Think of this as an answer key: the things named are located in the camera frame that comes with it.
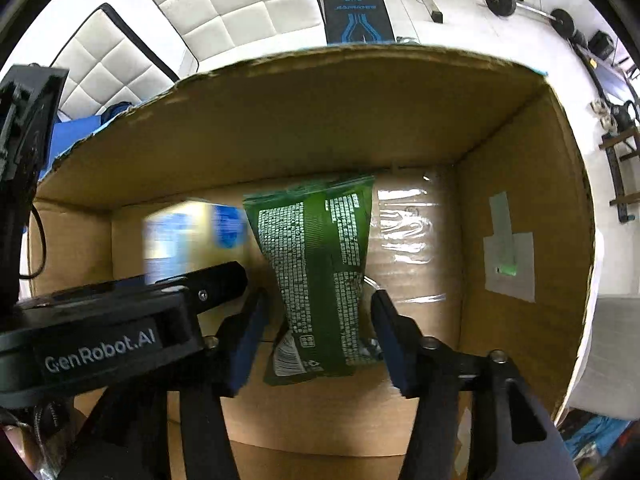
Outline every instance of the screw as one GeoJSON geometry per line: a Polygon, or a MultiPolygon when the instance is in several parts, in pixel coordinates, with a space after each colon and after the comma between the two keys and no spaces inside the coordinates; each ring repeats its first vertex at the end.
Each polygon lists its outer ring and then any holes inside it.
{"type": "Polygon", "coordinates": [[[211,349],[213,349],[213,348],[216,348],[216,347],[218,346],[218,343],[219,343],[218,338],[217,338],[216,336],[214,336],[214,335],[207,335],[207,336],[204,338],[204,345],[205,345],[209,350],[211,350],[211,349]]]}
{"type": "Polygon", "coordinates": [[[420,346],[427,350],[435,350],[438,346],[440,346],[440,342],[433,336],[428,335],[420,340],[420,346]]]}
{"type": "Polygon", "coordinates": [[[498,363],[499,365],[504,364],[509,360],[508,355],[502,350],[492,350],[489,353],[489,357],[491,358],[491,361],[498,363]]]}

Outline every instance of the cardboard box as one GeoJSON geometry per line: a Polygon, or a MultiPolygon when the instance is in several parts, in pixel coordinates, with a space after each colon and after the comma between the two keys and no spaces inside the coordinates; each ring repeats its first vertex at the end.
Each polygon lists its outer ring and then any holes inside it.
{"type": "MultiPolygon", "coordinates": [[[[445,294],[447,301],[409,302],[402,312],[461,351],[503,349],[555,413],[583,333],[593,206],[551,87],[503,60],[440,48],[340,46],[180,81],[78,144],[40,184],[36,206],[49,259],[34,291],[142,272],[142,220],[184,198],[239,206],[246,192],[343,172],[375,172],[378,189],[406,189],[406,179],[428,177],[425,168],[435,166],[447,190],[438,195],[439,264],[393,272],[380,242],[378,252],[370,248],[367,272],[388,279],[396,298],[445,294]],[[398,96],[410,100],[399,105],[398,96]],[[497,271],[509,254],[514,280],[497,271]]],[[[30,241],[38,262],[38,237],[30,241]]],[[[257,246],[249,252],[250,281],[277,297],[257,246]]],[[[233,308],[201,318],[204,332],[233,308]]],[[[281,319],[276,302],[266,340],[281,319]]],[[[302,478],[318,461],[337,460],[326,455],[370,457],[347,460],[360,471],[354,476],[395,476],[417,402],[400,397],[386,368],[270,387],[262,382],[270,347],[261,343],[249,383],[223,403],[234,449],[243,450],[239,462],[255,455],[262,478],[281,478],[284,452],[293,457],[284,476],[302,478]],[[381,460],[393,475],[373,466],[381,460]]]]}

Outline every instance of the green snack bag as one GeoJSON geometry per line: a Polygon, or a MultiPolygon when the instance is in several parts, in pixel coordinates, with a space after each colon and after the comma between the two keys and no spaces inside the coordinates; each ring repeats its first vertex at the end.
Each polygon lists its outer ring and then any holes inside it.
{"type": "Polygon", "coordinates": [[[361,340],[358,328],[373,181],[313,182],[244,197],[286,307],[265,382],[346,376],[376,360],[375,341],[361,340]]]}

